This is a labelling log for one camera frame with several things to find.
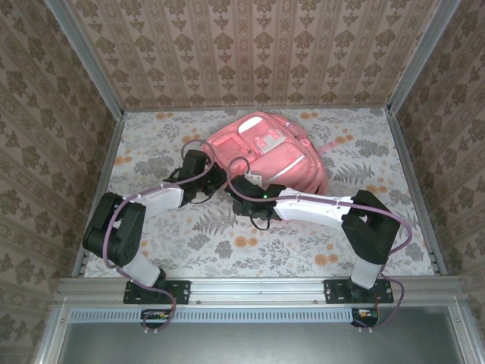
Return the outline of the pink backpack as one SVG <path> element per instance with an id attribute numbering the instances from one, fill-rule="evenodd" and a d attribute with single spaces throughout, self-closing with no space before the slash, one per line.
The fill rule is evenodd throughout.
<path id="1" fill-rule="evenodd" d="M 279 114 L 252 112 L 210 136 L 202 151 L 234 177 L 246 172 L 262 187 L 280 184 L 304 193 L 325 195 L 328 177 L 323 154 L 337 147 L 329 142 L 316 148 L 305 129 Z"/>

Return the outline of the floral table cover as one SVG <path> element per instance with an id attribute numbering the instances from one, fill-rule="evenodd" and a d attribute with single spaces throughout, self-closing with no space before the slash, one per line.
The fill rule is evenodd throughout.
<path id="1" fill-rule="evenodd" d="M 393 276 L 434 273 L 398 149 L 383 108 L 284 109 L 316 147 L 329 145 L 322 159 L 331 196 L 372 192 L 408 222 L 385 272 Z M 243 110 L 130 112 L 117 145 L 108 189 L 130 195 L 166 178 L 182 163 L 182 147 L 197 148 L 245 115 Z M 347 276 L 355 254 L 339 229 L 302 221 L 250 221 L 234 215 L 223 191 L 210 199 L 148 219 L 140 252 L 172 278 Z"/>

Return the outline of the grey metal panel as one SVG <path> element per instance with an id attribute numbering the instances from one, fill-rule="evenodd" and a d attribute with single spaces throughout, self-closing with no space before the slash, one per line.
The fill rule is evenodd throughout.
<path id="1" fill-rule="evenodd" d="M 373 331 L 348 323 L 75 322 L 56 309 L 35 364 L 485 364 L 470 311 L 408 307 Z"/>

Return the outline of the aluminium back rail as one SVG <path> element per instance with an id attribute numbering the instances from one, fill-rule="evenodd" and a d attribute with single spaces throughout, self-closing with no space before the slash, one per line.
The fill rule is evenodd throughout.
<path id="1" fill-rule="evenodd" d="M 299 109 L 334 109 L 334 108 L 384 108 L 386 104 L 354 104 L 354 105 L 226 105 L 226 106 L 199 106 L 199 107 L 168 107 L 168 108 L 125 108 L 123 113 L 138 112 L 176 112 L 176 111 L 270 111 L 270 110 L 299 110 Z"/>

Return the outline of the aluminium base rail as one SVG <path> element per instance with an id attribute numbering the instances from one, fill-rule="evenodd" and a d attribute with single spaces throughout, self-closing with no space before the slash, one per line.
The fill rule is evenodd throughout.
<path id="1" fill-rule="evenodd" d="M 323 307 L 325 278 L 190 278 L 190 307 Z M 466 304 L 459 279 L 453 276 L 394 277 L 393 294 L 402 305 L 454 306 Z M 62 278 L 56 305 L 120 307 L 127 280 L 123 278 Z"/>

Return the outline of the aluminium side rail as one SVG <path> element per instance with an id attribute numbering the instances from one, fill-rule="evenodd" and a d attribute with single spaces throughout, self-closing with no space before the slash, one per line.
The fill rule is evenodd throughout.
<path id="1" fill-rule="evenodd" d="M 427 245 L 428 255 L 430 256 L 433 271 L 436 275 L 448 275 L 448 271 L 446 269 L 446 265 L 443 259 L 443 254 L 440 251 L 440 246 L 438 244 L 437 237 L 434 232 L 423 195 L 421 193 L 421 188 L 419 186 L 418 179 L 416 177 L 412 160 L 408 153 L 408 149 L 405 144 L 405 139 L 402 135 L 398 119 L 388 109 L 385 108 L 384 111 L 386 112 L 386 118 L 390 126 L 391 134 L 393 135 L 394 143 L 396 145 L 396 151 L 401 161 L 402 170 L 405 175 L 408 190 L 410 192 L 410 196 L 415 207 L 416 216 L 418 218 L 418 222 L 420 223 L 424 242 Z"/>
<path id="2" fill-rule="evenodd" d="M 91 208 L 89 210 L 88 219 L 84 227 L 84 232 L 87 231 L 88 225 L 94 215 L 95 209 L 100 199 L 102 198 L 102 195 L 108 189 L 108 184 L 109 184 L 111 172 L 114 166 L 114 161 L 116 159 L 117 150 L 122 137 L 123 129 L 124 129 L 124 113 L 121 113 L 121 116 L 116 120 L 114 125 L 113 134 L 111 136 L 111 140 L 105 156 L 105 161 L 99 175 L 98 185 L 96 187 L 95 195 L 92 200 Z M 84 272 L 86 270 L 85 261 L 88 258 L 89 258 L 89 252 L 85 250 L 83 248 L 83 244 L 80 243 L 76 261 L 74 263 L 74 267 L 71 273 L 72 278 L 78 278 L 78 277 L 84 276 Z"/>

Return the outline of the aluminium frame post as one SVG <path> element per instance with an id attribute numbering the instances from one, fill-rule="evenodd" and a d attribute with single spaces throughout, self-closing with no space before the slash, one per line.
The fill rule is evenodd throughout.
<path id="1" fill-rule="evenodd" d="M 418 41 L 387 103 L 387 108 L 391 115 L 396 115 L 401 108 L 444 30 L 448 26 L 448 23 L 452 19 L 452 16 L 459 7 L 460 1 L 439 0 L 436 10 L 428 21 L 427 27 Z"/>
<path id="2" fill-rule="evenodd" d="M 114 88 L 111 86 L 107 74 L 95 56 L 95 51 L 89 45 L 88 39 L 81 30 L 79 22 L 76 20 L 67 0 L 45 0 L 45 3 L 85 67 L 115 122 L 120 122 L 123 118 L 124 107 L 115 95 Z"/>

